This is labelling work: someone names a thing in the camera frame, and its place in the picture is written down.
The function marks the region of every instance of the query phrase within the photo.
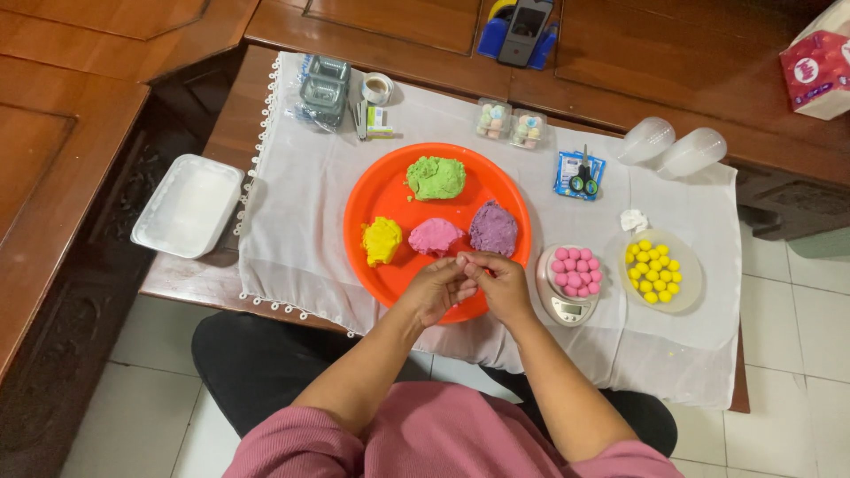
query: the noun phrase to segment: orange plate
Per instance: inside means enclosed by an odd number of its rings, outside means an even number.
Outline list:
[[[428,202],[416,199],[407,201],[408,196],[413,196],[413,191],[404,184],[407,181],[407,167],[422,156],[445,157],[463,163],[467,183],[460,196]],[[443,218],[469,231],[475,213],[491,199],[495,199],[517,220],[519,231],[511,259],[525,267],[531,250],[529,213],[517,187],[504,171],[479,153],[457,145],[420,143],[395,150],[372,164],[348,197],[343,219],[343,239],[348,261],[363,287],[381,304],[391,307],[413,276],[423,266],[434,261],[433,257],[417,253],[407,243],[411,230],[425,219]],[[371,268],[366,264],[366,251],[360,246],[360,225],[371,224],[376,216],[395,220],[404,233],[404,241],[399,245],[391,264]],[[451,246],[449,255],[472,250],[467,234]],[[439,323],[463,322],[487,310],[484,294],[479,291],[450,309]]]

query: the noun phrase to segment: yellow dough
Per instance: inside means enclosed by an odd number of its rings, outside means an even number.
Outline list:
[[[363,242],[360,245],[366,250],[369,267],[389,264],[401,244],[399,225],[392,219],[377,216],[371,225],[363,224],[360,227],[363,228]]]

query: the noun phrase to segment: lace trim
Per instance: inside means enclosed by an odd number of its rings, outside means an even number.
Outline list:
[[[262,161],[265,160],[265,157],[268,154],[265,150],[265,142],[269,138],[269,136],[271,135],[272,131],[274,131],[274,125],[277,122],[278,115],[275,114],[275,112],[277,111],[278,105],[279,105],[279,103],[278,103],[278,87],[280,85],[281,77],[282,77],[282,73],[283,73],[282,64],[283,64],[283,55],[284,54],[285,53],[283,53],[283,52],[278,53],[277,58],[275,59],[275,63],[273,63],[272,66],[271,66],[272,70],[274,70],[274,71],[269,73],[269,78],[273,79],[274,81],[272,83],[269,83],[269,90],[271,90],[271,93],[269,93],[269,96],[267,96],[266,99],[265,99],[265,104],[268,105],[268,107],[265,108],[262,111],[263,116],[265,116],[266,119],[264,119],[262,122],[260,122],[260,126],[265,128],[265,130],[262,133],[259,134],[258,138],[260,139],[260,142],[257,143],[256,146],[254,146],[254,148],[257,150],[258,153],[257,153],[256,156],[251,158],[251,162],[254,164],[254,166],[252,166],[252,169],[248,170],[248,176],[251,179],[242,186],[242,189],[245,190],[245,194],[243,194],[242,196],[239,197],[239,202],[242,203],[242,210],[239,211],[238,213],[236,213],[236,218],[240,221],[240,222],[236,223],[236,226],[233,229],[233,234],[236,235],[236,236],[239,236],[241,234],[241,231],[242,231],[242,222],[241,221],[245,218],[244,207],[248,204],[248,198],[251,195],[251,188],[254,184],[254,178],[257,177],[257,168],[259,168],[260,163],[262,163]],[[334,323],[339,324],[339,325],[342,325],[342,322],[343,322],[343,318],[341,316],[336,316],[333,319],[331,319],[331,318],[327,317],[326,312],[324,312],[323,310],[320,311],[319,313],[315,313],[315,312],[312,312],[310,310],[305,310],[301,307],[297,307],[294,304],[289,304],[287,302],[280,302],[280,301],[277,301],[277,300],[266,299],[265,297],[260,297],[258,295],[252,295],[250,297],[251,297],[251,301],[254,305],[260,305],[263,302],[269,302],[271,310],[278,310],[281,307],[281,305],[284,306],[283,311],[286,312],[287,314],[289,314],[293,310],[300,310],[301,314],[298,316],[298,318],[303,320],[303,321],[307,320],[307,317],[309,317],[309,316],[317,316],[319,318],[329,320],[329,321],[334,322]],[[239,299],[248,300],[249,295],[247,293],[244,293],[244,292],[240,293]],[[354,332],[352,332],[350,330],[348,331],[348,337],[350,339],[352,339],[355,336],[356,336],[356,334]]]

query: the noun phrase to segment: tissue box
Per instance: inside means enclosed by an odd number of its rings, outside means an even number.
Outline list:
[[[850,110],[850,38],[816,31],[779,59],[794,112],[830,120]]]

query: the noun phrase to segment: scissors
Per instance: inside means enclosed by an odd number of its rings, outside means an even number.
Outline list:
[[[599,192],[599,185],[590,177],[590,166],[587,165],[587,145],[585,145],[578,174],[569,180],[569,189],[573,192],[583,192],[588,196],[593,196]]]

